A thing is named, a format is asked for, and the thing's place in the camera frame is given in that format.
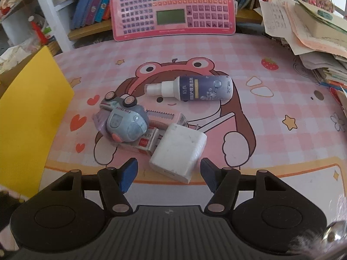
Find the small red white box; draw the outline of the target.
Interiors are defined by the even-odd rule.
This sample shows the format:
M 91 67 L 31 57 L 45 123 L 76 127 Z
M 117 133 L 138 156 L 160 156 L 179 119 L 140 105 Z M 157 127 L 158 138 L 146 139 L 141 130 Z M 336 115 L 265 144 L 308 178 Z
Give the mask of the small red white box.
M 119 143 L 117 145 L 117 148 L 135 153 L 146 154 L 147 156 L 152 156 L 156 149 L 158 140 L 159 129 L 156 127 L 149 127 L 146 133 L 138 138 L 138 140 L 130 143 Z

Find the white power adapter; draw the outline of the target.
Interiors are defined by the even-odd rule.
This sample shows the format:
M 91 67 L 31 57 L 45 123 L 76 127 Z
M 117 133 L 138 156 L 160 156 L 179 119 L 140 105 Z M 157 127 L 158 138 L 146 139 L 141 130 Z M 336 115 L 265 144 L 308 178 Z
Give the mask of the white power adapter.
M 170 124 L 149 160 L 150 167 L 173 179 L 188 184 L 207 142 L 198 130 Z

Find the pink cartoon table mat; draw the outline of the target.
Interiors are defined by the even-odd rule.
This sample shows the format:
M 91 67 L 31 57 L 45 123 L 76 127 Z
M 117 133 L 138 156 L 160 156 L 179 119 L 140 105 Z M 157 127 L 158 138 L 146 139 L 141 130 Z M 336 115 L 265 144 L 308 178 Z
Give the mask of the pink cartoon table mat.
M 132 95 L 158 115 L 183 115 L 207 136 L 203 156 L 244 174 L 268 169 L 315 203 L 328 220 L 346 193 L 346 119 L 329 90 L 289 50 L 261 36 L 167 36 L 108 41 L 58 55 L 75 95 L 52 144 L 41 187 L 69 170 L 95 174 L 134 157 L 132 206 L 205 206 L 211 192 L 195 169 L 187 185 L 150 168 L 149 156 L 116 148 L 94 126 L 105 94 Z M 149 97 L 149 83 L 181 75 L 231 76 L 227 103 Z

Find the yellow cardboard box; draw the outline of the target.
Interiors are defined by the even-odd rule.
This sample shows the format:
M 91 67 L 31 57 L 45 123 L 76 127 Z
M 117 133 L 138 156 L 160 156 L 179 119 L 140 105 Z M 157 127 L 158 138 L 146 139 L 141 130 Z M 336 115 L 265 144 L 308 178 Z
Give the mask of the yellow cardboard box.
M 40 186 L 52 142 L 74 96 L 44 46 L 1 73 L 1 185 L 27 198 Z

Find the floral tissue box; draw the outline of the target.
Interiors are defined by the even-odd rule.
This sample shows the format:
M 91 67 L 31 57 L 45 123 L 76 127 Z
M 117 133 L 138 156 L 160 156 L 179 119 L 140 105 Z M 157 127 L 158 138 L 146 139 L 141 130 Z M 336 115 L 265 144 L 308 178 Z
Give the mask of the floral tissue box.
M 25 50 L 22 46 L 17 45 L 8 48 L 0 57 L 0 72 L 6 72 L 21 63 L 31 51 Z

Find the white green pen holder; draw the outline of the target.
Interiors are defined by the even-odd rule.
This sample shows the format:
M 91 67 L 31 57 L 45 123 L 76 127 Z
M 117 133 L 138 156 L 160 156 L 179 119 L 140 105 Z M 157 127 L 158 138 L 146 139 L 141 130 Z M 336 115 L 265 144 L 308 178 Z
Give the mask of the white green pen holder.
M 53 31 L 43 16 L 38 14 L 31 15 L 28 18 L 28 22 L 41 45 L 48 45 L 50 42 L 55 40 Z

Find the stack of papers and books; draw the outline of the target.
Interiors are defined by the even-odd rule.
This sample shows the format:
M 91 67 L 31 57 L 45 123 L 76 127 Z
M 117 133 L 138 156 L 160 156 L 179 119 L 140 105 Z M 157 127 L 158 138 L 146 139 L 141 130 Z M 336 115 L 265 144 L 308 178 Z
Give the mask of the stack of papers and books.
M 303 0 L 259 1 L 265 33 L 298 56 L 346 109 L 346 20 Z

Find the pink learning tablet toy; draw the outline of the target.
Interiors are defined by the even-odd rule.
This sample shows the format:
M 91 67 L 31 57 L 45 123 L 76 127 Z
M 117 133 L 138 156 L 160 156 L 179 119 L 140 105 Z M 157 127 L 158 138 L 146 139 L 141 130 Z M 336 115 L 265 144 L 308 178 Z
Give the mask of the pink learning tablet toy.
M 234 0 L 110 0 L 114 40 L 233 35 Z

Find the white bookshelf frame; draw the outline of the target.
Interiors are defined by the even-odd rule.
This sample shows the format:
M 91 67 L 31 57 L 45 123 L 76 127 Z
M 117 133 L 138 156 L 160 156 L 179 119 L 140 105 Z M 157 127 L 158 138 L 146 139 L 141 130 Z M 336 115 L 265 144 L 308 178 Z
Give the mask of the white bookshelf frame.
M 54 0 L 18 0 L 10 11 L 1 17 L 1 27 L 11 45 L 18 45 L 31 36 L 28 18 L 34 14 L 35 5 L 42 10 L 53 36 L 64 52 L 73 50 L 74 43 L 80 38 L 112 30 L 112 22 L 108 20 L 71 31 L 70 19 L 75 9 L 75 0 L 66 0 L 57 5 Z

